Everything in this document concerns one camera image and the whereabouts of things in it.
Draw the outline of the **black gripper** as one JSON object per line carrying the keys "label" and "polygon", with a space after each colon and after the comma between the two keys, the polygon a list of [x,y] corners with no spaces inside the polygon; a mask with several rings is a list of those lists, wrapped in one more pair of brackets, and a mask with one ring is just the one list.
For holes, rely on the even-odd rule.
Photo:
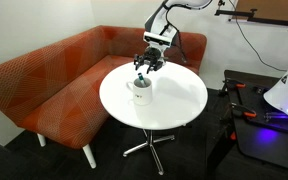
{"label": "black gripper", "polygon": [[149,73],[150,71],[158,71],[165,64],[165,58],[160,49],[147,47],[142,56],[134,55],[133,64],[135,70],[138,70],[144,64],[148,65],[146,73]]}

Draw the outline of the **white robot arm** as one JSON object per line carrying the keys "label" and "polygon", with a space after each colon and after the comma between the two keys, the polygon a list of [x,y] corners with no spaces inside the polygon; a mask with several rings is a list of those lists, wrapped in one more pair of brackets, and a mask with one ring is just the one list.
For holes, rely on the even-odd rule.
{"label": "white robot arm", "polygon": [[[168,12],[174,7],[202,10],[212,0],[163,0],[157,10],[145,22],[143,40],[148,43],[143,55],[134,56],[135,69],[146,64],[147,73],[159,70],[165,63],[164,51],[175,44],[179,30],[168,20]],[[288,70],[280,80],[263,95],[274,108],[288,115]]]}

